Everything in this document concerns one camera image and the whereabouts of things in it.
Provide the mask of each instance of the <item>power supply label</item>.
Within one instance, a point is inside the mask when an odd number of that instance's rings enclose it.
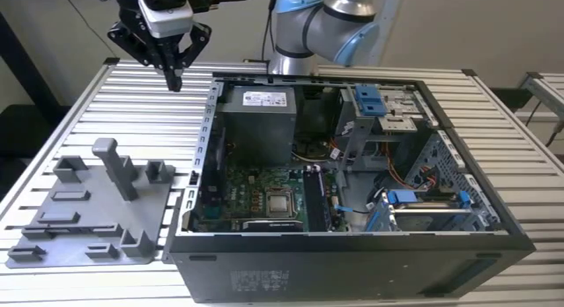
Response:
[[[285,107],[285,92],[246,91],[242,94],[244,106]]]

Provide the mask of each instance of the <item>blue latch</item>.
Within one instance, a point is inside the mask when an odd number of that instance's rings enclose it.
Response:
[[[472,203],[469,200],[469,195],[465,190],[458,192],[460,197],[460,208],[469,208],[469,204]]]
[[[412,190],[390,190],[388,202],[393,205],[394,203],[418,203],[418,200]]]
[[[354,99],[364,116],[384,117],[388,110],[374,85],[354,85]]]

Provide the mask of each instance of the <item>blue drive bracket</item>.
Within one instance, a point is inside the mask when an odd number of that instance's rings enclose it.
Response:
[[[354,99],[364,116],[384,117],[388,113],[374,85],[354,85]]]
[[[400,203],[418,203],[417,196],[412,190],[390,190],[388,192],[389,204]]]

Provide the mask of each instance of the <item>black computer chassis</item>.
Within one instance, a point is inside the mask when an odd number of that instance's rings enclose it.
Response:
[[[412,85],[425,99],[466,169],[497,211],[506,235],[330,232],[241,236],[176,236],[174,208],[165,263],[174,263],[196,302],[278,302],[458,298],[534,251],[460,136],[422,81],[348,77],[288,77],[214,73],[237,85],[309,80],[312,83]]]

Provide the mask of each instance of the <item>orange wire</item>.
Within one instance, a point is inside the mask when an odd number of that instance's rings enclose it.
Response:
[[[393,164],[390,163],[390,157],[389,157],[389,150],[388,150],[388,143],[384,143],[384,151],[385,156],[388,157],[388,172],[390,177],[398,182],[405,188],[414,189],[413,186],[410,186],[398,176],[396,172],[396,168],[393,167]]]

